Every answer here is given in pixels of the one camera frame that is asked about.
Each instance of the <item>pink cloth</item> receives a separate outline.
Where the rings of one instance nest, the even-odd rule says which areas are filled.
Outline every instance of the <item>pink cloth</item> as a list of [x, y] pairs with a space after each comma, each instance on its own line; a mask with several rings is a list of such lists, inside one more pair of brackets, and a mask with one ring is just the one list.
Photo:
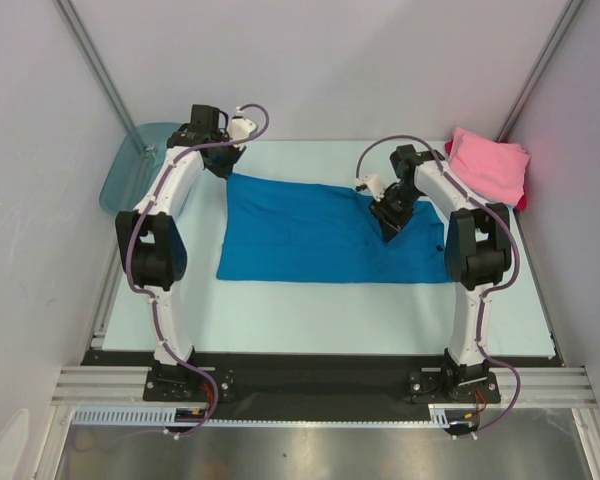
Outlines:
[[488, 200], [514, 206], [524, 194], [529, 155], [517, 143], [496, 143], [456, 127], [449, 154], [451, 170]]

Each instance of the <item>white wall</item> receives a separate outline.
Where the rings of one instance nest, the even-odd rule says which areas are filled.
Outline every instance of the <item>white wall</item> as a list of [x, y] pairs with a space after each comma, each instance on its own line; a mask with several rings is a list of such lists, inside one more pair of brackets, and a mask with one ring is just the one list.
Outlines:
[[522, 216], [559, 343], [600, 403], [600, 0], [585, 6], [513, 134], [532, 155]]
[[565, 0], [76, 0], [138, 124], [271, 110], [269, 139], [494, 137]]
[[0, 431], [29, 409], [25, 465], [91, 320], [113, 245], [98, 193], [123, 137], [53, 2], [0, 0]]

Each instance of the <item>blue towel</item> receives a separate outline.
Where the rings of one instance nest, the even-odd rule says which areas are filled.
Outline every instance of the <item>blue towel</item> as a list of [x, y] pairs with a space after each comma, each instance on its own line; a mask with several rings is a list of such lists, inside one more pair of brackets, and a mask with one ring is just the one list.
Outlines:
[[233, 174], [217, 277], [318, 283], [443, 283], [444, 228], [429, 202], [388, 244], [350, 188]]

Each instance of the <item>metal floor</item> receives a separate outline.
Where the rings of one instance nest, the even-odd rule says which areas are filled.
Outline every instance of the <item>metal floor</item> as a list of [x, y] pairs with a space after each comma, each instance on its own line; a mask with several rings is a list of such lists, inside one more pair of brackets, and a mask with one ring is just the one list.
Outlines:
[[215, 426], [178, 442], [146, 434], [111, 443], [129, 432], [73, 426], [56, 478], [592, 478], [570, 409], [516, 410], [478, 441], [453, 441], [437, 429]]

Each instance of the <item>teal basket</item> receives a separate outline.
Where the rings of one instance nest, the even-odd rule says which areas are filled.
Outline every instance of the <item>teal basket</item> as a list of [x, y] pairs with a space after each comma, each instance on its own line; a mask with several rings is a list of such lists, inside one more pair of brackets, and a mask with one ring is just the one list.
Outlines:
[[147, 123], [125, 137], [100, 191], [100, 206], [105, 212], [116, 215], [133, 210], [158, 175], [167, 140], [179, 126]]

